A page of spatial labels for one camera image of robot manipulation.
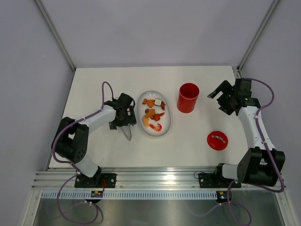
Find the metal tongs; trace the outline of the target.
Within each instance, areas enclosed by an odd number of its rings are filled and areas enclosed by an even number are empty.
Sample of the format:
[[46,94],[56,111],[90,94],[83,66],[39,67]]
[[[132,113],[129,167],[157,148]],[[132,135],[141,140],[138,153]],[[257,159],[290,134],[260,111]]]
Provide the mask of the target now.
[[132,141],[131,126],[130,125],[123,126],[123,127],[121,127],[121,130],[122,130],[123,134],[125,135],[125,137],[127,138],[127,140],[129,142],[131,142]]

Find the white sushi roll piece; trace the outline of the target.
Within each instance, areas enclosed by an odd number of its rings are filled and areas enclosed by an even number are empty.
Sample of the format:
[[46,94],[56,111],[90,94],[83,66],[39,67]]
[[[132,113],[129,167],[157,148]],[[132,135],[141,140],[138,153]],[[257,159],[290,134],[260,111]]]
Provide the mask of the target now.
[[159,98],[156,98],[155,101],[154,101],[154,105],[155,106],[161,106],[161,104],[162,104],[162,100],[159,99]]

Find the brown fried shrimp piece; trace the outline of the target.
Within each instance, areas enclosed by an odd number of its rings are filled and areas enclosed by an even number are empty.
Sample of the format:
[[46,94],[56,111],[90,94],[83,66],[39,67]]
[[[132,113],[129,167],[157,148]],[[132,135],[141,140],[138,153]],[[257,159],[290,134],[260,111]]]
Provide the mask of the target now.
[[165,110],[165,105],[166,105],[166,104],[162,101],[160,107],[161,107],[161,109],[162,109],[163,111]]

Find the red cylindrical container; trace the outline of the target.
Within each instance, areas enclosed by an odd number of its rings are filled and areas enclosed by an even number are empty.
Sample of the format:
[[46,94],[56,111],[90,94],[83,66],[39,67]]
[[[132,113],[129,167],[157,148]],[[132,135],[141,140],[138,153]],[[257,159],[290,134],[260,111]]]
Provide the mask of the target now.
[[199,96],[199,88],[193,83],[185,83],[179,89],[177,108],[182,113],[191,113]]

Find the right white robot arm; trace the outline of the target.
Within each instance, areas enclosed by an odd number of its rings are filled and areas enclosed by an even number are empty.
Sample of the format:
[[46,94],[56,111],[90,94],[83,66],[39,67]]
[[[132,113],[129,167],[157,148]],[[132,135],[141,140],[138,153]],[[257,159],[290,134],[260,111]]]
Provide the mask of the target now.
[[[273,100],[261,105],[259,100],[252,97],[251,87],[253,79],[236,79],[231,85],[224,80],[208,98],[213,99],[218,93],[219,109],[231,115],[235,113],[239,118],[247,141],[248,150],[237,165],[220,163],[215,169],[214,183],[225,186],[230,179],[239,183],[260,187],[271,192],[284,191],[284,180],[281,170],[285,162],[285,154],[278,151],[272,144],[264,127],[261,111],[270,106]],[[273,186],[280,182],[278,190]]]

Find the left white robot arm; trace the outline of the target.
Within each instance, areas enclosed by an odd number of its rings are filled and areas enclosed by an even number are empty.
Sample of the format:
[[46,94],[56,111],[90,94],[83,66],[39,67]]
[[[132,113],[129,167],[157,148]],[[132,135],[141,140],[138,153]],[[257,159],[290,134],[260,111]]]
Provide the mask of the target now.
[[65,158],[68,164],[86,176],[85,182],[90,187],[99,186],[102,181],[101,169],[87,156],[88,137],[106,124],[111,130],[134,126],[136,124],[134,107],[134,99],[121,93],[117,99],[104,102],[99,110],[84,118],[78,120],[63,118],[51,145],[52,156],[55,158],[58,154]]

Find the pale orange salmon piece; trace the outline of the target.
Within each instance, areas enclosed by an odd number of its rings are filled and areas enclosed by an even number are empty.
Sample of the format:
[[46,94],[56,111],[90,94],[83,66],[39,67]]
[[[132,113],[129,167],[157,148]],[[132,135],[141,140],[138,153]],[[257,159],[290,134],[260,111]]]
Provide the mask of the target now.
[[143,116],[143,125],[146,128],[148,128],[150,126],[150,124],[149,124],[150,117],[152,117],[152,114],[148,114],[148,113]]

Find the white oval plate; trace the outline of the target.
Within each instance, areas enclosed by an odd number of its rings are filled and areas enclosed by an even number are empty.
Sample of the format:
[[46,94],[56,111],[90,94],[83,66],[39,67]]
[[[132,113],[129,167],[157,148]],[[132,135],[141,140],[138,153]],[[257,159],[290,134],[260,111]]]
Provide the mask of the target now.
[[172,117],[165,97],[154,90],[143,92],[136,101],[136,118],[142,132],[162,137],[171,128]]

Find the red carrot fan slice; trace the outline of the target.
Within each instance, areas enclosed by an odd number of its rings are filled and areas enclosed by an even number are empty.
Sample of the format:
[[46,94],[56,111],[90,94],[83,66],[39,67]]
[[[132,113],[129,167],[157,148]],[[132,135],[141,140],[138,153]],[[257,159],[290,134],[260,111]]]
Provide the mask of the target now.
[[157,114],[153,115],[153,116],[151,117],[151,119],[154,120],[154,121],[160,121],[160,118],[161,118],[164,114],[165,114],[165,113],[157,113]]

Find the red shrimp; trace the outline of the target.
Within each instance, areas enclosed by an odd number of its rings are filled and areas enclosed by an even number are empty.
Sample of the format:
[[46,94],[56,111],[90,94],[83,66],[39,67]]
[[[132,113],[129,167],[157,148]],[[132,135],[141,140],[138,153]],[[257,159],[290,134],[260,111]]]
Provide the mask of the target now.
[[149,126],[156,132],[160,132],[162,130],[162,125],[159,123],[157,125],[149,124]]

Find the red round lid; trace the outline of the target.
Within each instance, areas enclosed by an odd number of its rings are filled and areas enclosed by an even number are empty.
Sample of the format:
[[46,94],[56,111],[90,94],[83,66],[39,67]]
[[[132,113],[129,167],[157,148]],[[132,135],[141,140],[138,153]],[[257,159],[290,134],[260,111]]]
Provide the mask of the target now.
[[226,134],[217,130],[209,133],[206,140],[208,145],[216,151],[224,150],[228,146],[229,142]]

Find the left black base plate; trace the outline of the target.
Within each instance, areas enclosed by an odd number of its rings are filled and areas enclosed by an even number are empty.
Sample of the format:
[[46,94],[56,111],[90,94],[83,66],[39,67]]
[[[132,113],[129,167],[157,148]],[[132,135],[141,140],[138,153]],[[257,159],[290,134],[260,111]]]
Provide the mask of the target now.
[[76,176],[75,188],[115,188],[116,185],[115,173],[101,173],[89,178],[83,174]]

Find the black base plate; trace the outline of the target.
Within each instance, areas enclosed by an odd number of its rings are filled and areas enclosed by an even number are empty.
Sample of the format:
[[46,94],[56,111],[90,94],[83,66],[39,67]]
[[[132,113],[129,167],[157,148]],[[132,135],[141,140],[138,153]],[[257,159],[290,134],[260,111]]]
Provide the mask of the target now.
[[115,188],[116,185],[115,173],[101,173],[89,178],[83,174],[76,176],[75,188]]
[[232,179],[224,178],[221,174],[199,173],[200,188],[228,188]]

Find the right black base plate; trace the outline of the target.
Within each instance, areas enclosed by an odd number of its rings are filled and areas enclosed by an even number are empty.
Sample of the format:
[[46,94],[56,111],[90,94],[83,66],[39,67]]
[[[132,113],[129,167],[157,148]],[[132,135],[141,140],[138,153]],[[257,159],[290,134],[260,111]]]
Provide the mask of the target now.
[[224,178],[221,174],[199,173],[200,188],[228,188],[232,179]]

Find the aluminium mounting rail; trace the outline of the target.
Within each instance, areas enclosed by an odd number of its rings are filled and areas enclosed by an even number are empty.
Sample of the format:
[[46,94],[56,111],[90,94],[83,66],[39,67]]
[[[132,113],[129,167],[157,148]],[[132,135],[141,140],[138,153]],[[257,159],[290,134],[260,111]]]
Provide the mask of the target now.
[[[213,172],[209,167],[103,167],[102,173],[115,173],[114,190],[199,190],[197,172]],[[58,190],[74,176],[71,168],[49,168],[38,171],[33,179],[32,190]]]

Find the right aluminium frame post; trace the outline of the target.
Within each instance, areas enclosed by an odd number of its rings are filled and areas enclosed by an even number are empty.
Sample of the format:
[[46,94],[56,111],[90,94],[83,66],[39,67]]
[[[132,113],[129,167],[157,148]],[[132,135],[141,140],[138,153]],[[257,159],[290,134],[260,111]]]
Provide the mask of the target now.
[[240,60],[237,71],[238,73],[242,72],[242,69],[244,68],[245,64],[247,63],[250,55],[252,54],[253,50],[256,48],[257,43],[259,42],[261,36],[263,35],[265,29],[268,27],[270,20],[272,19],[274,13],[276,12],[279,4],[281,3],[281,0],[273,0],[270,4],[268,10],[266,11],[259,27],[257,28],[250,44],[248,45],[242,59]]

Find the aluminium frame post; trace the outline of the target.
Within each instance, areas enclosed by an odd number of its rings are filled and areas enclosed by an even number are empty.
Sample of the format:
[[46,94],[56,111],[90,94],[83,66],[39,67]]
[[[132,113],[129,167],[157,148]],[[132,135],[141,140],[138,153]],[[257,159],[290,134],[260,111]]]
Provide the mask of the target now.
[[63,57],[65,58],[65,61],[67,62],[67,64],[69,65],[70,69],[75,72],[76,71],[76,66],[72,60],[72,58],[70,57],[59,33],[57,32],[55,25],[43,3],[42,0],[34,0],[33,1],[35,3],[35,5],[37,6],[37,9],[39,11],[39,13],[41,14],[42,19],[44,20],[44,22],[46,23],[47,28],[49,29],[53,39],[55,40],[58,48],[60,49]]
[[274,13],[276,12],[279,4],[281,3],[281,0],[273,0],[270,4],[268,10],[266,11],[259,27],[257,28],[250,44],[248,45],[242,59],[240,60],[237,71],[238,73],[242,72],[242,69],[244,68],[245,64],[247,63],[250,55],[252,54],[253,50],[256,48],[257,43],[259,42],[261,36],[263,35],[265,29],[268,27],[270,20],[272,19]]

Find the left aluminium frame post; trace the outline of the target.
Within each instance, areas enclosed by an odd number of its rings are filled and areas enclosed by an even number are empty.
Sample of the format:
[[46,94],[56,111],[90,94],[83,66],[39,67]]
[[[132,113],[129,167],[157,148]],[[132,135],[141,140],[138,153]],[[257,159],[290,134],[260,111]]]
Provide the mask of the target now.
[[49,29],[53,39],[55,40],[58,48],[60,49],[63,57],[65,58],[65,61],[67,62],[67,64],[69,65],[70,69],[75,72],[76,71],[76,66],[72,60],[72,58],[70,57],[59,33],[57,32],[55,25],[43,3],[42,0],[34,0],[33,1],[35,3],[35,5],[37,6],[37,9],[39,11],[39,13],[41,14],[42,19],[44,20],[44,22],[46,23],[47,28]]

